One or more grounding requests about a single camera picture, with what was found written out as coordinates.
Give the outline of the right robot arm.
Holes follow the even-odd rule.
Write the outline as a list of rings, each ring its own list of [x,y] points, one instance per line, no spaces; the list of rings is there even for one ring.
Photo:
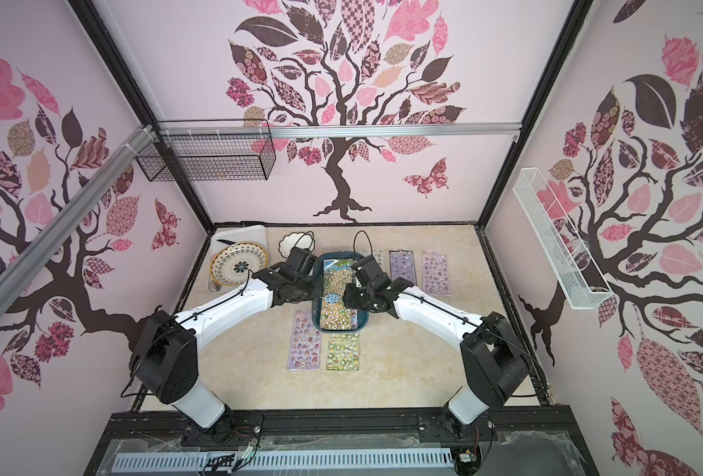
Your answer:
[[[355,281],[345,289],[346,307],[414,323],[460,352],[466,385],[443,408],[449,424],[468,426],[488,410],[503,407],[529,376],[527,352],[504,315],[452,307],[411,281],[390,279],[371,256],[351,270]]]

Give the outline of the aluminium rail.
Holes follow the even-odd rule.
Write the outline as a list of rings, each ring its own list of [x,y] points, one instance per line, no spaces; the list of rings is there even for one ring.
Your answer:
[[[75,198],[58,212],[53,221],[19,254],[16,261],[0,277],[0,318],[20,297],[28,283],[36,277],[56,250],[75,232],[81,220],[96,205],[139,152],[150,145],[157,134],[150,126],[133,132],[127,142],[115,151]]]
[[[355,126],[299,126],[299,127],[188,127],[162,130],[163,138],[172,136],[230,135],[269,136],[272,139],[352,138],[352,137],[414,137],[414,136],[516,136],[521,123],[453,123],[453,124],[402,124]]]

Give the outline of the teal storage box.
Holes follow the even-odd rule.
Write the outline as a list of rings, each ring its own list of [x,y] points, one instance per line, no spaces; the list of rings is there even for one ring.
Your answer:
[[[323,333],[355,333],[369,322],[367,311],[349,309],[344,303],[347,284],[357,283],[353,264],[361,254],[350,251],[326,253],[314,264],[313,277],[320,279],[321,294],[312,303],[313,325]]]

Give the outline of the panda sticker sheet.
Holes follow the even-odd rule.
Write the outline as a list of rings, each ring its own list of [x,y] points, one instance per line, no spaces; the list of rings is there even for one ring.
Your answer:
[[[355,279],[352,259],[330,259],[323,262],[323,295],[319,325],[327,331],[357,329],[357,311],[344,304],[347,284]]]

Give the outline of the white scalloped bowl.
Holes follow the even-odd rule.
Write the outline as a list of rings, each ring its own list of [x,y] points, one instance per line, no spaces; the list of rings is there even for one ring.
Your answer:
[[[313,252],[316,240],[313,231],[300,231],[287,234],[278,244],[278,252],[282,258],[288,258],[294,248]]]

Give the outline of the patterned yellow rim plate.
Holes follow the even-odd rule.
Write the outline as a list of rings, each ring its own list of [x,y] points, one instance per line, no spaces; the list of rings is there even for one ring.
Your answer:
[[[210,276],[220,286],[234,287],[244,283],[251,273],[256,273],[267,265],[268,253],[263,246],[240,242],[214,256]]]

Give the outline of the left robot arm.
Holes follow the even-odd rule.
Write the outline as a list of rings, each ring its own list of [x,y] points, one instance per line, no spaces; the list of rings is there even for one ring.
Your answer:
[[[234,291],[200,307],[176,315],[157,309],[133,350],[131,378],[200,430],[215,436],[229,432],[232,410],[204,383],[199,355],[220,335],[250,317],[286,303],[320,297],[322,279],[313,275],[316,261],[309,250],[295,247],[285,262],[251,274]]]

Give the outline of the green animal sticker sheet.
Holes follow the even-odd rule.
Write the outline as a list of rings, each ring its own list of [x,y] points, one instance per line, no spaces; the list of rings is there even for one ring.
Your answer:
[[[359,371],[359,333],[333,334],[328,345],[328,371]]]

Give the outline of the aluminium rail back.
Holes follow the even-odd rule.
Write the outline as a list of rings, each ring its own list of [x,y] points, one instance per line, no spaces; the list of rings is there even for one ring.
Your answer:
[[[355,126],[299,126],[299,127],[188,127],[162,130],[163,138],[172,136],[230,135],[269,136],[272,139],[352,138],[352,137],[414,137],[414,136],[516,136],[521,123],[453,123],[453,124],[402,124]]]

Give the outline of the aluminium rail left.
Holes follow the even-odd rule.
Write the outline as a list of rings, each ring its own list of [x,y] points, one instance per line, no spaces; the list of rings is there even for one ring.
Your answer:
[[[133,132],[127,142],[115,151],[75,198],[58,212],[53,221],[19,254],[16,261],[0,277],[0,318],[20,297],[28,283],[36,277],[56,250],[75,232],[81,220],[96,205],[139,152],[150,145],[157,134],[150,126]]]

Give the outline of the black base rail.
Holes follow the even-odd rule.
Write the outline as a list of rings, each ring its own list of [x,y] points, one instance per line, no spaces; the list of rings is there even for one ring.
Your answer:
[[[347,410],[246,410],[236,411],[234,420],[251,428],[265,424],[265,436],[341,436],[342,434],[415,434],[422,442],[451,446],[472,444],[474,438],[456,440],[447,436],[446,426],[438,423],[439,408],[380,408]],[[584,459],[587,475],[597,475],[593,456],[574,414],[568,406],[504,407],[479,416],[473,427],[486,441],[512,432],[567,432]],[[125,412],[109,422],[87,465],[85,473],[96,475],[112,440],[157,436],[180,438],[196,432],[196,426],[179,412]]]

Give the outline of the green dinosaur sticker sheet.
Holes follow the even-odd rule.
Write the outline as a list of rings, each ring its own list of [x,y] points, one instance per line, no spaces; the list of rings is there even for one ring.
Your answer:
[[[381,267],[381,269],[383,269],[385,267],[385,261],[384,261],[382,250],[373,251],[373,253],[371,253],[371,256],[373,256],[373,259],[379,265],[379,267]]]

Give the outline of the lilac 3D animal sticker sheet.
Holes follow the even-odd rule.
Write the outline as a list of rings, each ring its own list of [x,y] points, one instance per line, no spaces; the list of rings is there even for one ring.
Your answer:
[[[447,256],[424,252],[422,264],[423,291],[433,296],[449,296],[451,284]]]

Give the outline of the dark purple sticker sheet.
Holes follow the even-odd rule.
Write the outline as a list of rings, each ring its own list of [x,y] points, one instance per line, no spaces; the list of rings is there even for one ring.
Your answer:
[[[411,286],[417,285],[416,264],[411,250],[391,250],[389,264],[391,281],[404,280]]]

